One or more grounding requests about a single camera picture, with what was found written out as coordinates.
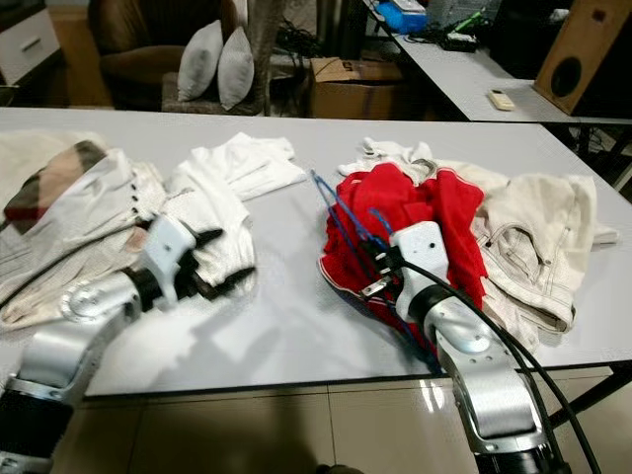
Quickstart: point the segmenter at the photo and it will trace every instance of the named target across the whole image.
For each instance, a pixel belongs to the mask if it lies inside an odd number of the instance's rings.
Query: white desk
[[[592,174],[536,124],[2,110],[0,131],[24,128],[97,131],[132,159],[154,162],[165,176],[191,148],[219,145],[239,131],[286,136],[296,163],[314,168],[332,184],[341,179],[336,166],[355,159],[365,136],[409,145],[425,140],[437,158],[471,161],[510,176]],[[598,217],[621,231],[622,242],[593,253],[577,297],[576,327],[559,347],[541,347],[537,354],[549,367],[632,359],[632,206],[601,178],[595,181]],[[257,289],[230,304],[196,298],[170,314],[145,315],[111,345],[89,395],[428,374],[389,329],[362,316],[321,277],[317,260],[325,243],[326,207],[311,182],[246,205],[259,259]],[[3,339],[1,379],[15,365],[26,338]]]
[[[377,18],[379,14],[374,11],[372,1],[363,1]],[[484,50],[475,53],[446,51],[436,44],[406,41],[404,35],[391,37],[468,120],[632,124],[632,119],[627,118],[569,116],[537,93],[532,80],[513,78]],[[498,111],[487,97],[492,89],[505,92],[515,104],[515,110]]]

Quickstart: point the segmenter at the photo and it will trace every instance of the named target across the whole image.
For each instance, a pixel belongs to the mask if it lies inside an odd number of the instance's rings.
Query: white garment
[[[415,186],[422,183],[436,170],[431,148],[423,141],[420,141],[415,148],[406,148],[394,141],[374,141],[367,137],[362,142],[361,155],[354,163],[340,165],[338,172],[343,176],[348,176],[358,171],[371,171],[382,163],[396,165],[402,173],[413,180]]]
[[[221,228],[224,233],[195,251],[197,273],[215,286],[238,270],[255,265],[255,247],[250,233],[249,214],[223,178],[208,170],[192,153],[166,182],[169,193],[161,212],[180,219],[195,232]],[[255,284],[251,275],[238,284],[236,294]]]
[[[160,175],[152,165],[132,163],[121,150],[109,150],[26,234],[20,235],[12,225],[0,233],[0,301],[29,275],[78,245],[136,217],[150,218],[164,198]],[[59,296],[72,282],[130,265],[136,254],[125,244],[132,233],[121,232],[89,246],[42,276],[2,310],[0,332],[59,317]]]
[[[238,133],[212,149],[193,150],[201,170],[220,177],[240,200],[248,200],[307,179],[290,163],[294,149],[286,138],[252,138]]]
[[[426,147],[422,143],[417,149]],[[364,156],[341,168],[364,171],[393,162],[415,183],[449,168],[485,193],[471,229],[489,275],[483,278],[486,314],[531,351],[538,346],[538,329],[567,332],[572,328],[573,298],[592,246],[619,238],[616,230],[596,222],[591,177],[534,174],[510,179],[469,163],[432,158],[425,169],[411,171],[414,160],[410,157],[415,155],[411,148],[370,139],[364,141],[364,148],[378,150],[379,158]]]
[[[24,181],[46,166],[55,155],[86,140],[101,149],[107,148],[100,135],[86,131],[28,130],[0,133],[0,208],[4,208]]]

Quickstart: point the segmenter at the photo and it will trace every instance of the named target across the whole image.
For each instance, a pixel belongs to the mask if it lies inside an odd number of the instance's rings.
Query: drawer
[[[59,49],[47,10],[0,34],[0,73],[15,84]]]

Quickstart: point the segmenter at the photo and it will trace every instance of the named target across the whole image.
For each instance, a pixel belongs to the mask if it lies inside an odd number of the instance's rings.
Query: white pillow
[[[219,20],[199,30],[182,55],[178,74],[178,100],[192,101],[210,85],[224,46]]]
[[[229,111],[246,98],[255,77],[253,51],[242,27],[235,30],[226,42],[218,68],[219,102]]]

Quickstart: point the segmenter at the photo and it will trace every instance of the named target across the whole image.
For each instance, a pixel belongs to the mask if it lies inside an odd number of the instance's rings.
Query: black cable
[[[73,255],[75,255],[77,252],[85,249],[86,247],[96,244],[97,242],[101,242],[109,237],[112,237],[113,235],[116,234],[120,234],[121,232],[124,232],[125,230],[129,230],[132,227],[135,227],[137,225],[141,225],[141,223],[139,223],[138,221],[134,222],[133,224],[128,224],[125,225],[123,227],[120,227],[118,229],[115,230],[111,230],[110,232],[106,232],[103,235],[100,235],[98,237],[95,237],[94,239],[90,239],[87,242],[84,242],[83,244],[75,247],[72,250],[69,250],[68,252],[66,252],[65,254],[61,255],[60,257],[57,257],[55,260],[53,260],[52,262],[50,262],[49,264],[47,264],[43,269],[39,270],[38,272],[36,272],[35,274],[29,276],[25,281],[23,281],[16,289],[14,289],[13,291],[11,291],[11,293],[9,293],[9,296],[7,296],[2,302],[0,302],[0,311],[2,311],[2,308],[4,308],[5,306],[7,306],[11,301],[13,301],[20,293],[22,293],[22,291],[24,291],[25,289],[27,289],[29,286],[31,286],[37,279],[39,279],[40,277],[42,277],[43,275],[47,274],[48,272],[50,272],[53,268],[55,268],[57,265],[59,265],[61,262],[63,262],[64,260],[68,259],[69,257],[72,257]]]
[[[503,344],[505,344],[505,346],[507,346],[507,348],[510,350],[512,355],[515,357],[515,360],[517,361],[518,365],[520,366],[520,368],[524,372],[524,375],[529,380],[529,384],[531,385],[531,390],[532,390],[533,396],[535,398],[535,403],[536,403],[536,405],[538,405],[538,410],[540,410],[540,413],[543,414],[542,426],[545,429],[545,431],[547,432],[547,437],[549,437],[549,442],[551,443],[551,450],[553,451],[553,455],[554,455],[554,457],[557,458],[558,461],[564,462],[563,458],[562,458],[561,451],[559,450],[559,446],[557,445],[557,439],[555,438],[555,435],[553,434],[553,429],[551,427],[551,422],[548,419],[548,416],[547,416],[547,413],[546,413],[546,409],[544,408],[544,403],[542,402],[541,395],[539,393],[539,390],[537,389],[537,386],[535,385],[535,380],[533,379],[533,376],[532,376],[530,370],[524,364],[524,360],[522,359],[522,356],[520,355],[520,353],[518,351],[520,351],[527,358],[529,363],[531,363],[531,365],[533,365],[535,370],[544,379],[546,384],[549,386],[549,388],[551,389],[551,391],[553,392],[555,397],[558,399],[558,401],[562,405],[562,408],[564,409],[564,411],[567,413],[567,415],[569,417],[569,421],[571,422],[571,425],[573,426],[573,430],[575,431],[575,434],[576,434],[576,436],[578,438],[578,441],[580,442],[580,445],[582,446],[582,450],[584,452],[586,460],[587,460],[589,466],[591,467],[591,471],[593,473],[595,473],[595,474],[600,474],[601,469],[599,468],[598,462],[597,462],[596,458],[594,457],[593,449],[591,448],[591,445],[590,445],[588,439],[586,438],[586,434],[584,433],[584,430],[582,429],[582,426],[580,425],[580,422],[577,419],[577,415],[575,414],[574,410],[571,408],[571,405],[569,404],[568,400],[566,399],[566,397],[564,396],[564,394],[562,393],[560,388],[557,386],[557,384],[553,381],[553,379],[547,373],[547,371],[544,370],[542,365],[540,365],[540,363],[520,343],[520,341],[518,339],[516,339],[508,331],[506,331],[504,328],[502,328],[502,327],[498,326],[496,323],[494,323],[483,311],[478,309],[476,307],[476,305],[474,305],[474,303],[467,296],[463,295],[460,291],[458,291],[457,289],[455,289],[452,286],[450,286],[449,284],[447,284],[445,281],[443,281],[438,276],[435,276],[434,274],[428,272],[427,270],[422,269],[421,267],[418,267],[415,264],[411,264],[410,262],[406,262],[403,259],[402,260],[398,260],[398,263],[402,267],[406,267],[406,268],[412,270],[413,272],[417,272],[418,274],[423,275],[424,277],[432,280],[433,282],[435,282],[436,284],[438,284],[442,288],[444,288],[446,291],[448,291],[450,294],[452,294],[455,297],[457,297],[458,299],[460,299],[468,308],[470,308],[472,311],[474,311],[474,313],[478,317],[480,317],[481,320],[487,326],[489,326],[490,329],[501,339]]]
[[[289,52],[295,52],[304,57],[322,57],[323,45],[307,30],[299,29],[287,18],[283,18],[282,25],[276,34],[276,44]]]

